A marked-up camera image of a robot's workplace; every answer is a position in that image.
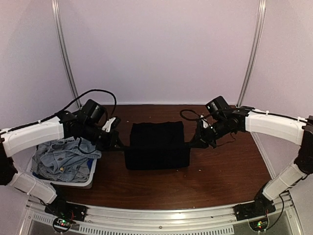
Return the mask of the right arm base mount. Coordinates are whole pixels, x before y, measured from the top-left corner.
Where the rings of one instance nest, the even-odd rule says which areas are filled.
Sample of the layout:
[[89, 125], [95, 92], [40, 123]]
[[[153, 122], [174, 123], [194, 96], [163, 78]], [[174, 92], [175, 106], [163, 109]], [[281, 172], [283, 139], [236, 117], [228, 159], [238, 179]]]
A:
[[253, 201], [244, 204], [237, 204], [233, 207], [233, 210], [237, 221], [242, 221], [259, 216], [265, 216], [267, 212], [275, 212], [276, 207], [272, 203], [263, 205], [262, 202]]

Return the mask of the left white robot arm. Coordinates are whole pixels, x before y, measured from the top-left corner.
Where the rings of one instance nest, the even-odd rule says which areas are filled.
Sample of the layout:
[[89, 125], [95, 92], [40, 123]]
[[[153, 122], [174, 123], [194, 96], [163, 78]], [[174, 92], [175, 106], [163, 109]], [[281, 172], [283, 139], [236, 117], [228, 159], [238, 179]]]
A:
[[89, 99], [78, 111], [71, 113], [66, 108], [45, 119], [20, 127], [4, 129], [0, 133], [0, 184], [11, 186], [36, 197], [59, 216], [66, 217], [70, 206], [58, 195], [56, 189], [30, 174], [19, 170], [13, 155], [47, 141], [59, 139], [85, 139], [99, 151], [114, 151], [123, 148], [116, 130], [121, 122], [117, 116], [107, 118], [103, 125], [99, 121], [107, 116], [107, 110]]

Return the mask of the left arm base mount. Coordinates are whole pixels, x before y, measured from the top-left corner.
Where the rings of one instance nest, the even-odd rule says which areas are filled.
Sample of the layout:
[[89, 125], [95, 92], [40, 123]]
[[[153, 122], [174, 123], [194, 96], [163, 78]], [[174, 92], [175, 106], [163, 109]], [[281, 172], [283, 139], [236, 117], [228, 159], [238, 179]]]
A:
[[48, 204], [45, 206], [45, 212], [67, 220], [84, 222], [87, 207], [68, 202]]

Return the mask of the black t-shirt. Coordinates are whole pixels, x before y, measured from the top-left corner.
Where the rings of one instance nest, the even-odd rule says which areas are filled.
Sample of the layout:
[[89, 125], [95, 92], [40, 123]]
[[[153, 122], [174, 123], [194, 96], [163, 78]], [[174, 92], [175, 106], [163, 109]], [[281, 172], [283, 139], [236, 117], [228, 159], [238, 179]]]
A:
[[134, 123], [124, 150], [128, 170], [166, 170], [190, 165], [183, 122]]

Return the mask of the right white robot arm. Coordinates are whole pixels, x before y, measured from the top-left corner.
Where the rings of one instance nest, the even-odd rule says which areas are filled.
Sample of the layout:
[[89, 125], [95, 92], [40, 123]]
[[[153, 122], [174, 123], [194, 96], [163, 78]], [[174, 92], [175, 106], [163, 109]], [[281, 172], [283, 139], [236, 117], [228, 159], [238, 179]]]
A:
[[190, 119], [196, 122], [192, 148], [217, 147], [228, 134], [249, 132], [272, 179], [256, 194], [251, 212], [261, 216], [281, 193], [313, 173], [313, 118], [290, 117], [241, 106], [232, 107], [218, 96], [206, 104], [208, 115]]

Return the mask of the aluminium frame post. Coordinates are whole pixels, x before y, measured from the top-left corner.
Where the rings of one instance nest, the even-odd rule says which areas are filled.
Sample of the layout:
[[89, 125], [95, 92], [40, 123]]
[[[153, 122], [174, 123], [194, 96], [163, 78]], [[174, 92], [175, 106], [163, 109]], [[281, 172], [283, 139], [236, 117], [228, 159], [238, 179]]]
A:
[[58, 43], [60, 47], [61, 58], [62, 58], [63, 65], [65, 68], [67, 80], [68, 80], [73, 98], [77, 98], [78, 92], [77, 92], [76, 84], [73, 78], [73, 73], [72, 73], [69, 56], [67, 52], [67, 47], [66, 47], [66, 42], [65, 42], [65, 37], [64, 37], [63, 27], [62, 27], [62, 19], [61, 19], [59, 1], [51, 0], [51, 6], [52, 6], [52, 14], [53, 14], [54, 22], [55, 22]]
[[252, 40], [252, 45], [251, 45], [251, 50], [250, 50], [250, 55], [249, 55], [249, 60], [248, 60], [245, 76], [244, 76], [244, 81], [243, 81], [239, 98], [236, 104], [237, 107], [240, 107], [242, 105], [245, 95], [248, 90], [249, 82], [252, 76], [253, 68], [256, 62], [258, 48], [259, 48], [262, 33], [263, 33], [266, 10], [267, 10], [267, 1], [259, 0], [254, 36]]

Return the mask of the left aluminium frame post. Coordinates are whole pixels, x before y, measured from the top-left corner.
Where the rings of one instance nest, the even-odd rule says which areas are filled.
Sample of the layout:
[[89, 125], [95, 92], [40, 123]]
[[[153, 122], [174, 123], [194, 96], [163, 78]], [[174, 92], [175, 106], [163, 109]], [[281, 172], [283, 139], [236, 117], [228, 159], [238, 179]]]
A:
[[51, 6], [52, 6], [52, 14], [53, 14], [54, 22], [55, 22], [58, 43], [60, 47], [61, 58], [62, 58], [63, 65], [65, 68], [67, 80], [68, 80], [73, 98], [77, 98], [78, 92], [77, 92], [76, 84], [73, 78], [73, 73], [72, 73], [69, 56], [67, 52], [67, 47], [66, 47], [66, 42], [65, 42], [65, 37], [64, 37], [63, 27], [62, 27], [62, 19], [61, 19], [59, 1], [51, 0]]

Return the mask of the right aluminium frame post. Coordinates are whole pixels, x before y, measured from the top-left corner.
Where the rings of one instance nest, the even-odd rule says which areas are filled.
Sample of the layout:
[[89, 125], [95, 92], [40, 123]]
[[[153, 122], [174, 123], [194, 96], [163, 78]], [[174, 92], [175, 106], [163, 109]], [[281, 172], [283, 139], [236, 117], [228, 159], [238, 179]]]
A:
[[236, 104], [237, 107], [240, 107], [242, 105], [245, 95], [248, 90], [249, 82], [252, 76], [253, 68], [256, 62], [258, 48], [259, 48], [262, 33], [263, 33], [266, 10], [267, 10], [267, 1], [259, 0], [254, 36], [252, 40], [252, 45], [251, 45], [251, 50], [250, 50], [250, 55], [249, 55], [249, 60], [248, 60], [245, 76], [244, 76], [244, 81], [243, 81], [239, 98]]

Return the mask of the front aluminium rail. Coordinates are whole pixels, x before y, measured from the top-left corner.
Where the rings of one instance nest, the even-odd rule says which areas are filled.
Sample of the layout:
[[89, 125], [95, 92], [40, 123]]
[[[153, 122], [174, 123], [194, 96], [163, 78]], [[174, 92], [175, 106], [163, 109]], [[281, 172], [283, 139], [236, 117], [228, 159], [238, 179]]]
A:
[[87, 206], [84, 221], [68, 235], [257, 235], [256, 225], [268, 219], [266, 235], [301, 235], [303, 230], [289, 193], [274, 200], [268, 216], [237, 220], [233, 205], [185, 210], [127, 210]]

